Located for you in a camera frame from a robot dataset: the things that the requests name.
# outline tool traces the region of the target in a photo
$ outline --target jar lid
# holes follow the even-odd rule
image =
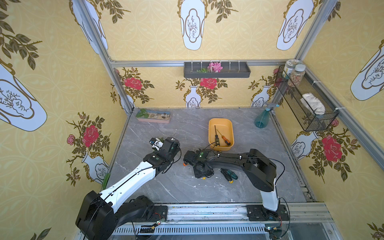
[[[305,65],[304,64],[297,64],[295,67],[295,70],[298,72],[302,72],[305,70]]]
[[[290,59],[286,62],[287,67],[291,68],[294,68],[297,64],[301,64],[301,61],[297,59]]]

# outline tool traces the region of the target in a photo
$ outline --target vent grille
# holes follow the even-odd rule
[[[154,233],[140,233],[139,235],[192,235],[192,234],[265,234],[265,225],[262,223],[235,223],[235,224],[163,224],[155,228]],[[135,226],[136,234],[141,227]],[[113,235],[134,235],[133,227],[123,225],[115,229]]]

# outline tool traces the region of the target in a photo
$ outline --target pink flower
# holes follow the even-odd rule
[[[137,80],[136,78],[127,78],[124,80],[124,84],[125,86],[134,88],[136,90],[141,90],[141,88],[143,87],[140,80]]]
[[[202,78],[200,82],[200,86],[214,89],[217,86],[217,80],[216,78]]]
[[[70,134],[69,137],[67,138],[67,143],[69,145],[73,145],[74,144],[74,136],[72,134]]]
[[[337,127],[337,126],[339,125],[339,121],[335,118],[335,120],[333,120],[333,121],[331,122],[331,125],[332,125],[333,127]]]
[[[91,125],[85,129],[83,143],[86,147],[89,147],[92,143],[96,142],[96,140],[99,138],[98,131],[99,130],[94,125]]]
[[[219,73],[220,70],[223,69],[223,67],[221,66],[221,63],[210,63],[208,68],[213,73]]]
[[[324,154],[328,161],[337,162],[343,154],[340,149],[341,145],[331,135],[321,140],[323,142]]]

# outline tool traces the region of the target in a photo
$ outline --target wire basket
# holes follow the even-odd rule
[[[289,79],[285,79],[281,76],[284,71],[284,66],[279,67],[278,77],[276,79],[276,86],[283,95],[285,101],[288,103],[296,119],[299,121],[301,127],[304,131],[323,131],[331,124],[331,122],[339,114],[338,110],[335,110],[335,106],[331,101],[325,96],[325,94],[313,84],[313,80],[309,78],[307,74],[304,75],[303,79],[298,85],[294,87],[288,85]],[[315,110],[311,108],[308,102],[306,108],[301,102],[303,94],[312,93],[316,98],[318,98],[325,107],[324,114],[316,114]]]

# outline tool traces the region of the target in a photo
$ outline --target towel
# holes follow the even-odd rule
[[[314,110],[315,114],[317,114],[317,115],[322,115],[322,114],[325,113],[324,105],[312,93],[305,93],[305,94],[303,94],[303,98],[301,98],[300,101],[312,113],[313,113],[313,111],[311,110],[311,108]]]

